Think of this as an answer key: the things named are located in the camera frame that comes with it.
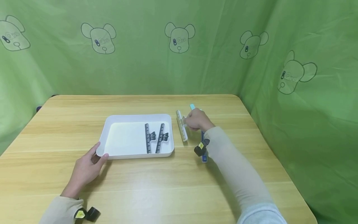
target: green curtain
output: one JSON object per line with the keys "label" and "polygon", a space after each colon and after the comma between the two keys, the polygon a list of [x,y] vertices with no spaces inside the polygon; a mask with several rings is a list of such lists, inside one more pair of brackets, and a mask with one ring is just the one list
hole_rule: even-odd
{"label": "green curtain", "polygon": [[319,223],[358,220],[357,1],[0,6],[0,153],[53,94],[235,94]]}

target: light blue object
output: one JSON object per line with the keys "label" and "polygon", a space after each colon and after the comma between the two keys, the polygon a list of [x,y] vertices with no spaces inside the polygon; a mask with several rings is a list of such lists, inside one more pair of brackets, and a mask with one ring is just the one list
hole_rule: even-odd
{"label": "light blue object", "polygon": [[[194,110],[195,109],[195,106],[194,104],[190,104],[190,108],[191,110]],[[204,132],[202,132],[202,141],[204,140]],[[208,162],[208,157],[207,157],[207,152],[205,150],[205,153],[202,155],[202,162],[203,163],[206,163]]]}

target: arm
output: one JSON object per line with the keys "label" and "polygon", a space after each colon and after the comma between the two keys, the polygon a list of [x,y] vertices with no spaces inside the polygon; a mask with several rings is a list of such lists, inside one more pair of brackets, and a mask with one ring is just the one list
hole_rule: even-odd
{"label": "arm", "polygon": [[76,161],[72,176],[59,197],[56,197],[42,216],[39,224],[74,224],[74,215],[83,208],[78,196],[84,186],[93,181],[108,159],[108,154],[95,155],[100,143],[95,144],[84,156]]}
{"label": "arm", "polygon": [[210,139],[208,155],[217,164],[242,211],[238,223],[286,223],[256,170],[225,132],[199,109],[192,110],[185,122],[193,130],[201,129],[205,138]]}

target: plastic tray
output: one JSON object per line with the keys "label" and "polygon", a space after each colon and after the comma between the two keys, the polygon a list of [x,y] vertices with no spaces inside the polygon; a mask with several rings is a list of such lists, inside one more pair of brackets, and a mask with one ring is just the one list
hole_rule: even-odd
{"label": "plastic tray", "polygon": [[[162,123],[164,123],[163,133],[169,133],[168,141],[163,141],[160,153],[155,153]],[[145,124],[149,124],[149,133],[156,134],[156,139],[150,141],[150,154],[147,153]],[[108,153],[108,159],[170,156],[174,150],[171,117],[169,114],[109,116],[103,127],[100,142],[96,154],[102,156]]]}

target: hand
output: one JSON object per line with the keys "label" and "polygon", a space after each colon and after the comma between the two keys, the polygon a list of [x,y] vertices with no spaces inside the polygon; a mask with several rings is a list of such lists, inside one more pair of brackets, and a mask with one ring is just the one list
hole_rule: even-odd
{"label": "hand", "polygon": [[203,132],[206,132],[210,128],[215,127],[205,112],[199,110],[198,108],[195,108],[188,114],[187,118],[185,118],[185,122],[190,127],[190,129],[201,129]]}
{"label": "hand", "polygon": [[108,159],[107,153],[102,157],[95,155],[100,144],[100,142],[97,142],[85,155],[76,161],[72,176],[61,194],[62,197],[78,199],[82,188],[99,175],[102,166]]}

